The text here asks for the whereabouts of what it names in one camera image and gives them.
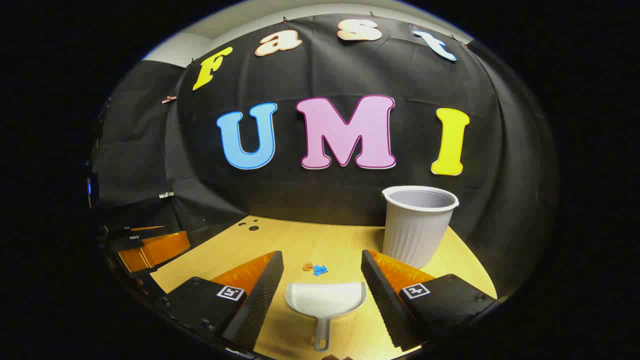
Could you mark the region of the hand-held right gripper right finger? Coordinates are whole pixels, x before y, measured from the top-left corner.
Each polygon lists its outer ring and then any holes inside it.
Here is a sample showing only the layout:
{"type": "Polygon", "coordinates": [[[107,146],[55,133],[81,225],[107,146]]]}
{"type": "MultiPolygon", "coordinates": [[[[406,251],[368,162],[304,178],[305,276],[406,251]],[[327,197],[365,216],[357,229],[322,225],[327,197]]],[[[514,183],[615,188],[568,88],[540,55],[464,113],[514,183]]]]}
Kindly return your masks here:
{"type": "Polygon", "coordinates": [[[448,346],[495,299],[461,277],[432,276],[378,251],[362,251],[361,271],[394,347],[448,346]]]}

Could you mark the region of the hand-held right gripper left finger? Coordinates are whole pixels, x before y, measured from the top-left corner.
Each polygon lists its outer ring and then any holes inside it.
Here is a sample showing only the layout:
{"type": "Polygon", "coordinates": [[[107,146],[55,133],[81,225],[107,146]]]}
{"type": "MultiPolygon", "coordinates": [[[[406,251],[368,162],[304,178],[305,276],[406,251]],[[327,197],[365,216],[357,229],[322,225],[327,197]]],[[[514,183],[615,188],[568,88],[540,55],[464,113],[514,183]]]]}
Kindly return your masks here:
{"type": "Polygon", "coordinates": [[[150,310],[199,353],[254,356],[283,271],[279,250],[188,250],[150,274],[150,310]]]}

